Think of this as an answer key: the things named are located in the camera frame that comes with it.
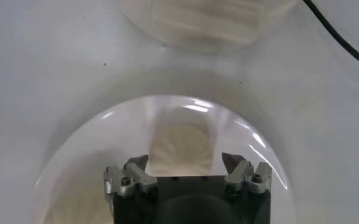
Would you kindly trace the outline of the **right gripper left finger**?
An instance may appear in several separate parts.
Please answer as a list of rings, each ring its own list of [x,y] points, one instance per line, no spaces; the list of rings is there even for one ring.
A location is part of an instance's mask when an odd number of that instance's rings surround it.
[[[148,155],[128,159],[120,169],[118,166],[108,166],[104,170],[104,194],[107,201],[113,201],[114,196],[131,197],[138,187],[141,193],[153,194],[158,188],[158,179],[148,175],[146,165]]]

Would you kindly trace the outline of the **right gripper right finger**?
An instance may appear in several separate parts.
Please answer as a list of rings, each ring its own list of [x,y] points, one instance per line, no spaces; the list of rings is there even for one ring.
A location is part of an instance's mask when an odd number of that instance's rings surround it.
[[[264,194],[271,190],[272,168],[268,163],[260,162],[254,169],[252,163],[241,155],[222,152],[221,157],[228,173],[224,183],[235,192],[241,191],[244,184],[253,194]]]

